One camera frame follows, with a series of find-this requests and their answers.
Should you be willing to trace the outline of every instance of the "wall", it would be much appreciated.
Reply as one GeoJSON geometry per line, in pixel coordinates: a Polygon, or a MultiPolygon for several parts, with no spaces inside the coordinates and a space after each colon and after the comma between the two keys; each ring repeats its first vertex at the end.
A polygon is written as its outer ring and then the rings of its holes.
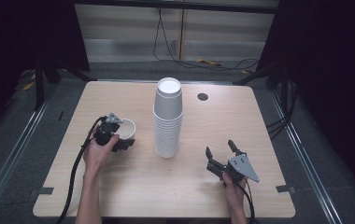
{"type": "MultiPolygon", "coordinates": [[[[262,7],[278,4],[277,0],[195,2],[262,7]]],[[[90,63],[155,60],[158,9],[76,5],[76,11],[90,63]]],[[[273,18],[253,13],[162,9],[168,46],[174,57],[182,60],[260,58],[273,18]]],[[[170,59],[161,27],[156,54],[170,59]]]]}

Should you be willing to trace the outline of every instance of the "black circle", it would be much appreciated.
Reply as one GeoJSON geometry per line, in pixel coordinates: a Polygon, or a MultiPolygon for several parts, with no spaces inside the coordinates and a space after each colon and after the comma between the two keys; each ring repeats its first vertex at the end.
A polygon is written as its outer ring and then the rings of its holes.
{"type": "Polygon", "coordinates": [[[205,93],[199,93],[198,94],[198,99],[200,99],[201,101],[205,101],[208,99],[207,95],[205,93]]]}

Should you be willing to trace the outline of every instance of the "stack of white cups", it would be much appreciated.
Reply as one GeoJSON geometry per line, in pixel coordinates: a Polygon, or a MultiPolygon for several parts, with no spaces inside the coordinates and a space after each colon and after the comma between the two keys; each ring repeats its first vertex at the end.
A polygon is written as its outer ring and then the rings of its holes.
{"type": "Polygon", "coordinates": [[[165,77],[158,82],[153,107],[155,152],[164,158],[178,153],[183,103],[180,82],[165,77]]]}

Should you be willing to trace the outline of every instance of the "black electrical cable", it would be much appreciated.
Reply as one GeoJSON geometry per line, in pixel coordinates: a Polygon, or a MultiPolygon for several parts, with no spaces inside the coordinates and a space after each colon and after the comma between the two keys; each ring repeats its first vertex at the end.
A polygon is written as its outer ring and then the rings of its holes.
{"type": "Polygon", "coordinates": [[[246,178],[244,178],[244,179],[245,179],[245,181],[246,181],[246,183],[248,185],[249,194],[245,191],[244,188],[242,188],[241,185],[239,185],[238,182],[235,182],[235,184],[241,189],[242,192],[244,192],[245,196],[248,199],[249,209],[250,209],[249,224],[253,224],[254,222],[260,223],[258,220],[256,220],[256,216],[255,216],[255,213],[254,213],[254,205],[253,205],[253,199],[252,199],[252,196],[251,196],[250,185],[249,185],[247,179],[246,178]]]}
{"type": "Polygon", "coordinates": [[[158,61],[173,61],[173,62],[175,62],[175,63],[177,63],[180,66],[183,66],[185,68],[205,68],[205,69],[210,69],[210,70],[214,70],[214,71],[243,70],[243,69],[248,69],[250,67],[253,67],[254,65],[256,65],[259,62],[258,59],[244,59],[244,60],[241,60],[238,64],[236,64],[234,67],[224,67],[224,66],[220,66],[220,67],[213,67],[212,66],[211,67],[211,66],[201,66],[201,65],[197,65],[197,64],[185,63],[185,62],[182,62],[182,61],[178,61],[172,55],[171,49],[169,48],[168,40],[166,38],[165,29],[163,28],[163,19],[162,19],[162,16],[161,16],[161,9],[160,8],[158,8],[158,13],[159,13],[159,19],[158,19],[158,25],[157,25],[157,33],[156,33],[156,36],[155,36],[155,39],[154,39],[154,46],[153,46],[153,55],[158,61]],[[172,60],[162,60],[162,59],[158,58],[156,53],[155,53],[155,50],[156,50],[156,47],[157,47],[157,40],[158,40],[158,33],[159,33],[159,30],[160,30],[160,25],[161,25],[162,30],[163,30],[163,38],[165,40],[166,48],[168,49],[168,53],[171,56],[172,60]],[[247,61],[255,61],[255,62],[253,64],[249,65],[249,66],[238,68],[239,64],[241,64],[242,62],[247,62],[247,61]]]}
{"type": "Polygon", "coordinates": [[[286,126],[289,124],[289,121],[291,120],[291,115],[293,113],[293,109],[294,109],[296,98],[297,98],[297,90],[296,90],[296,88],[295,88],[295,86],[293,85],[292,82],[291,82],[290,95],[291,95],[291,108],[289,109],[288,113],[282,119],[279,119],[278,121],[267,125],[267,128],[270,128],[270,127],[280,123],[281,121],[283,121],[275,129],[273,129],[272,131],[268,132],[268,133],[276,132],[272,137],[270,137],[271,140],[273,140],[278,134],[280,134],[280,132],[282,132],[282,130],[284,128],[286,128],[286,126]]]}
{"type": "Polygon", "coordinates": [[[87,145],[92,141],[92,139],[90,139],[91,134],[93,133],[93,129],[95,128],[96,124],[103,119],[106,119],[107,117],[100,117],[99,119],[96,120],[96,122],[93,124],[93,126],[91,127],[91,130],[88,132],[87,138],[84,141],[84,144],[81,146],[81,150],[78,153],[78,156],[76,157],[76,161],[73,164],[73,168],[72,168],[72,173],[70,175],[70,184],[69,184],[69,191],[67,193],[67,198],[66,198],[66,203],[64,205],[64,210],[61,213],[61,215],[59,216],[58,220],[57,220],[57,224],[61,224],[62,221],[64,220],[64,218],[66,217],[66,213],[67,213],[67,209],[69,209],[69,205],[70,202],[72,200],[72,194],[73,194],[73,187],[75,185],[75,177],[76,177],[76,170],[78,169],[78,164],[81,161],[81,157],[84,154],[85,149],[87,148],[87,145]]]}

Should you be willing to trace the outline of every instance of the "table top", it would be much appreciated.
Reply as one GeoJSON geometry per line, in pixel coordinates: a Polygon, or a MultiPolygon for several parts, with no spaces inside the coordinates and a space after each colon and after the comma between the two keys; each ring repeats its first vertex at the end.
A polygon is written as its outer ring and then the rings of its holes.
{"type": "MultiPolygon", "coordinates": [[[[92,124],[113,112],[136,125],[135,145],[112,153],[100,180],[103,217],[228,217],[225,188],[206,169],[206,147],[226,164],[234,156],[227,142],[248,153],[260,178],[249,181],[256,217],[293,217],[295,209],[253,91],[249,87],[182,84],[184,117],[178,154],[170,159],[154,151],[152,106],[157,83],[89,82],[81,95],[54,159],[34,214],[58,217],[64,208],[69,176],[92,124]],[[199,93],[208,95],[206,101],[199,93]]],[[[75,216],[84,162],[77,170],[67,215],[75,216]]],[[[248,200],[245,201],[250,216],[248,200]]]]}

